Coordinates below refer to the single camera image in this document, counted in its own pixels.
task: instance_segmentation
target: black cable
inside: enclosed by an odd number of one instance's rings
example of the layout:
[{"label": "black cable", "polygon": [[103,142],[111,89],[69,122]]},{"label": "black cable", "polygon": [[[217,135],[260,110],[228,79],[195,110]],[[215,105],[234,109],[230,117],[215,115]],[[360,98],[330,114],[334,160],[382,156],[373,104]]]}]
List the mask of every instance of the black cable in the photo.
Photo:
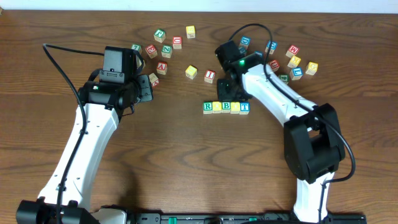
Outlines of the black cable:
[{"label": "black cable", "polygon": [[268,27],[262,25],[262,24],[247,24],[245,26],[242,26],[241,28],[239,28],[237,31],[234,32],[234,34],[232,34],[232,36],[229,38],[229,40],[231,40],[239,31],[243,30],[246,27],[249,26],[259,26],[264,28],[265,30],[268,31],[269,34],[269,38],[270,38],[270,45],[267,51],[267,55],[264,59],[264,73],[266,75],[267,81],[270,81],[270,83],[278,90],[280,91],[284,96],[286,96],[286,98],[288,98],[289,100],[291,100],[293,103],[295,103],[297,106],[299,106],[301,109],[307,111],[310,115],[314,116],[316,119],[318,119],[321,123],[325,124],[326,126],[328,126],[343,142],[345,148],[347,149],[347,152],[349,154],[349,157],[351,159],[351,171],[349,172],[349,174],[346,177],[342,177],[342,178],[338,178],[338,179],[331,179],[331,180],[325,180],[322,183],[322,193],[321,193],[321,200],[320,200],[320,204],[319,204],[319,223],[322,222],[322,204],[323,204],[323,197],[325,195],[325,189],[326,189],[326,184],[329,183],[334,183],[334,182],[342,182],[342,181],[346,181],[348,179],[350,179],[354,173],[355,173],[355,169],[356,169],[356,165],[355,165],[355,157],[353,154],[353,151],[351,150],[351,147],[349,146],[348,142],[346,141],[346,139],[343,137],[343,135],[341,135],[337,129],[328,121],[323,119],[320,115],[316,114],[315,112],[313,112],[311,109],[305,107],[303,104],[301,104],[299,102],[299,100],[295,100],[293,97],[291,97],[289,94],[287,94],[283,89],[281,89],[278,85],[275,84],[275,82],[271,79],[271,75],[267,73],[267,61],[268,61],[268,56],[269,56],[269,52],[271,51],[271,46],[272,46],[272,33],[271,31],[268,29]]},{"label": "black cable", "polygon": [[79,99],[79,95],[78,92],[76,91],[75,86],[73,86],[73,83],[70,81],[70,79],[68,78],[67,74],[65,74],[65,72],[61,69],[61,67],[58,65],[58,63],[54,60],[54,58],[50,55],[50,53],[47,50],[47,47],[53,48],[53,49],[59,49],[59,50],[66,50],[69,52],[74,52],[74,53],[79,53],[79,54],[90,54],[90,55],[100,55],[100,56],[104,56],[104,54],[102,53],[97,53],[97,52],[87,52],[87,51],[82,51],[82,50],[73,50],[73,49],[68,49],[65,47],[58,47],[55,45],[50,45],[50,44],[43,44],[43,49],[45,54],[47,55],[47,57],[50,59],[50,61],[53,63],[53,65],[55,66],[55,68],[57,68],[57,70],[61,73],[62,77],[65,79],[65,81],[68,83],[69,87],[72,89],[73,94],[75,95],[76,99],[77,99],[77,103],[79,104],[80,107],[80,111],[81,111],[81,117],[83,119],[83,127],[80,130],[80,135],[79,138],[77,139],[77,142],[75,144],[75,147],[73,148],[73,151],[70,155],[70,158],[68,160],[67,165],[65,166],[65,170],[63,171],[62,174],[62,178],[61,178],[61,182],[58,186],[58,197],[57,197],[57,206],[56,206],[56,218],[57,218],[57,224],[61,224],[61,203],[62,203],[62,194],[63,194],[63,190],[65,188],[65,181],[67,179],[67,175],[70,169],[70,166],[72,165],[73,159],[75,158],[76,152],[79,148],[79,145],[81,143],[81,140],[83,139],[83,136],[86,133],[86,128],[87,128],[87,118],[86,118],[86,113],[85,113],[85,109]]}]

